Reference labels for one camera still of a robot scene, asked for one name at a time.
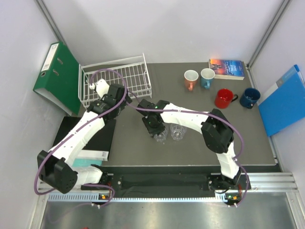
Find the clear drinking glass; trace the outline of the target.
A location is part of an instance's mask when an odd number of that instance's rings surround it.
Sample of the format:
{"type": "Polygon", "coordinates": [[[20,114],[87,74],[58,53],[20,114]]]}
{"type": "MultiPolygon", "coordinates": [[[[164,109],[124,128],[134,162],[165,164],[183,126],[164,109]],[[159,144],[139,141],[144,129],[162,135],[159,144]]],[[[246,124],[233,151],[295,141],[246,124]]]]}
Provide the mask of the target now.
{"type": "Polygon", "coordinates": [[[183,139],[184,135],[186,134],[187,128],[182,125],[171,124],[170,131],[171,131],[172,139],[175,141],[180,141],[183,139]]]}
{"type": "Polygon", "coordinates": [[[161,133],[154,135],[154,139],[157,142],[164,142],[168,136],[168,133],[169,133],[169,127],[166,125],[165,129],[161,133]]]}

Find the pink ceramic mug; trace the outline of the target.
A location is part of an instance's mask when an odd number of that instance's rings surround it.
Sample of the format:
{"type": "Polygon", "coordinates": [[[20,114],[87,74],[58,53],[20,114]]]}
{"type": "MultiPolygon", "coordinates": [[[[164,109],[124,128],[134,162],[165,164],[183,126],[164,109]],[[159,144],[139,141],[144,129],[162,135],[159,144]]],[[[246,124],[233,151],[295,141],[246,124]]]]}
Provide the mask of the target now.
{"type": "Polygon", "coordinates": [[[198,72],[194,70],[187,70],[184,73],[184,86],[188,91],[193,91],[195,85],[197,84],[198,79],[199,79],[198,72]]]}

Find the light blue ceramic mug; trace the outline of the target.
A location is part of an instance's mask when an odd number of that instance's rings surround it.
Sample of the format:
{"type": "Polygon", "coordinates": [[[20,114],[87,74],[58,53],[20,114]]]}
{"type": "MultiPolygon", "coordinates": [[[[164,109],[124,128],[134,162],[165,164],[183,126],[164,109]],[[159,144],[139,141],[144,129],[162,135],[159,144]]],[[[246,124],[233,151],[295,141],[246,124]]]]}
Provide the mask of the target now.
{"type": "Polygon", "coordinates": [[[215,78],[215,72],[210,68],[205,68],[201,70],[200,85],[205,89],[210,89],[212,81],[215,78]]]}

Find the red ceramic mug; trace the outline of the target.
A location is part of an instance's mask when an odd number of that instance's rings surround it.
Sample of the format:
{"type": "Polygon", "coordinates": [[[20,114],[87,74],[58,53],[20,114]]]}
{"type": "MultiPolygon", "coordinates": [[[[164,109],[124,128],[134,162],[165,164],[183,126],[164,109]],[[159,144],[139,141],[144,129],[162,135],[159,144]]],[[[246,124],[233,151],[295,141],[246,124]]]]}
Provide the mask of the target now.
{"type": "Polygon", "coordinates": [[[237,94],[234,94],[231,90],[224,88],[217,92],[214,104],[218,108],[225,109],[230,105],[231,102],[236,101],[238,98],[239,96],[237,94]]]}

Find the dark blue ceramic mug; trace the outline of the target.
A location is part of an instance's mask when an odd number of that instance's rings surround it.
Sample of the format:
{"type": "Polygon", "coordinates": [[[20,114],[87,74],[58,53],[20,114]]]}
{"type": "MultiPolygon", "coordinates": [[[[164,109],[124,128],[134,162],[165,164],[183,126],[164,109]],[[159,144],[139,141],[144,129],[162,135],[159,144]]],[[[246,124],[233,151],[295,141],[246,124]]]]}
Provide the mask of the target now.
{"type": "Polygon", "coordinates": [[[255,88],[246,88],[239,100],[240,105],[247,109],[252,109],[253,106],[260,99],[261,94],[255,88]]]}

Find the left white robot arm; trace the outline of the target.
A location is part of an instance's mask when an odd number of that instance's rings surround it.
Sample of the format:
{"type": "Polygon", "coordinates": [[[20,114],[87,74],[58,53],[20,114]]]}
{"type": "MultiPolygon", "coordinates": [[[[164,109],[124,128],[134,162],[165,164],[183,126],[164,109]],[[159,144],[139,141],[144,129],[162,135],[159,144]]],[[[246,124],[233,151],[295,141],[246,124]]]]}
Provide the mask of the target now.
{"type": "Polygon", "coordinates": [[[91,102],[78,124],[48,152],[42,150],[38,156],[38,172],[34,179],[34,191],[38,195],[37,182],[41,180],[53,190],[63,194],[74,187],[93,184],[103,189],[108,178],[101,169],[91,165],[73,169],[73,163],[90,139],[105,125],[116,118],[131,99],[125,84],[103,84],[100,98],[91,102]]]}

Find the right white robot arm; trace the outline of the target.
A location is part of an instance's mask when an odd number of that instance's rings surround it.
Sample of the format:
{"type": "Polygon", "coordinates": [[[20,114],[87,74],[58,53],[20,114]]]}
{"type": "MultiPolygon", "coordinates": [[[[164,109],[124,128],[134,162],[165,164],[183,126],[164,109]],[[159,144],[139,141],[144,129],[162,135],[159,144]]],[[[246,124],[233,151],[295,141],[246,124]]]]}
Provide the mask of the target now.
{"type": "Polygon", "coordinates": [[[240,183],[241,169],[234,162],[234,130],[220,110],[200,113],[165,100],[154,104],[145,99],[136,110],[143,115],[142,121],[150,136],[165,130],[164,124],[184,126],[202,134],[207,148],[216,153],[223,185],[232,189],[240,183]]]}

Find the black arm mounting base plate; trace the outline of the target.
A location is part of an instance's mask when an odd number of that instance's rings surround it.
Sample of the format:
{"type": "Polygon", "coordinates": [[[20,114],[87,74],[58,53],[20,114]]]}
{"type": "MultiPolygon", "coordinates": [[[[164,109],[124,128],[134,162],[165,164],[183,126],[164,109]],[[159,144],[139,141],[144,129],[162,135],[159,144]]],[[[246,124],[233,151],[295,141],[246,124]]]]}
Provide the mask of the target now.
{"type": "Polygon", "coordinates": [[[199,198],[251,188],[243,172],[237,185],[225,185],[220,166],[104,166],[101,170],[98,185],[111,186],[119,198],[199,198]]]}

